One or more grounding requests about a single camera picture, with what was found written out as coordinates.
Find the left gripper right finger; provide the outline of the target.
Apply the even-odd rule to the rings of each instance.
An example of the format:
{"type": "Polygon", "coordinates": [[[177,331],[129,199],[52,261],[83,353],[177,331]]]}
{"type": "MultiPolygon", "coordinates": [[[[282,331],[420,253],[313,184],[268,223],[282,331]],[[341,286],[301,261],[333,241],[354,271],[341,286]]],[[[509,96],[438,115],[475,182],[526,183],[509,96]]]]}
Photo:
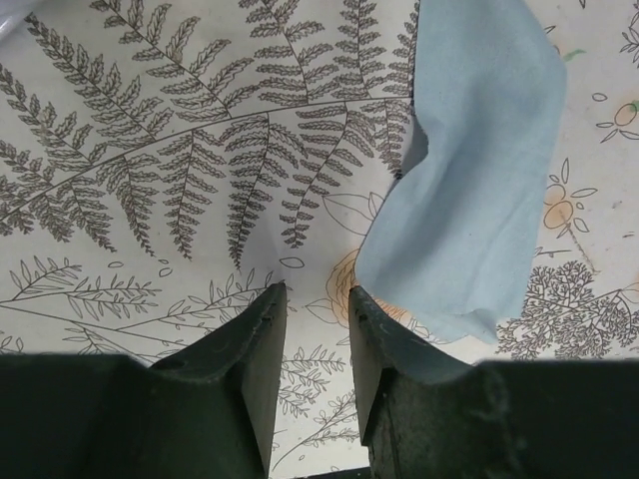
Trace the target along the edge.
{"type": "Polygon", "coordinates": [[[374,478],[634,478],[638,363],[462,362],[349,294],[359,434],[374,478]]]}

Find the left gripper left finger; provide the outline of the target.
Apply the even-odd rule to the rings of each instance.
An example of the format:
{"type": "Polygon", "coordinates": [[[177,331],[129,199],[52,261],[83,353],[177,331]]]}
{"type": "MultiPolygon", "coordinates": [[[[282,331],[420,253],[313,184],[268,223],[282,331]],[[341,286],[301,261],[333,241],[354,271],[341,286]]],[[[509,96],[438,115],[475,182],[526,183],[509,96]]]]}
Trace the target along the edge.
{"type": "Polygon", "coordinates": [[[152,366],[120,354],[1,359],[5,478],[264,478],[287,290],[152,366]]]}

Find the blue cleaning cloth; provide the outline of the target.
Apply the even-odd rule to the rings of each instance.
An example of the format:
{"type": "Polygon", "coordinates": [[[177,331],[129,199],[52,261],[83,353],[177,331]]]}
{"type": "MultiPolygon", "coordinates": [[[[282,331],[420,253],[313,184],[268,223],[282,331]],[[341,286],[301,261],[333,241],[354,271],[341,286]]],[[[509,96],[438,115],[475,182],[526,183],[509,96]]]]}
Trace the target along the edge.
{"type": "Polygon", "coordinates": [[[385,198],[355,275],[440,340],[521,313],[567,90],[522,1],[424,1],[413,105],[427,144],[385,198]]]}

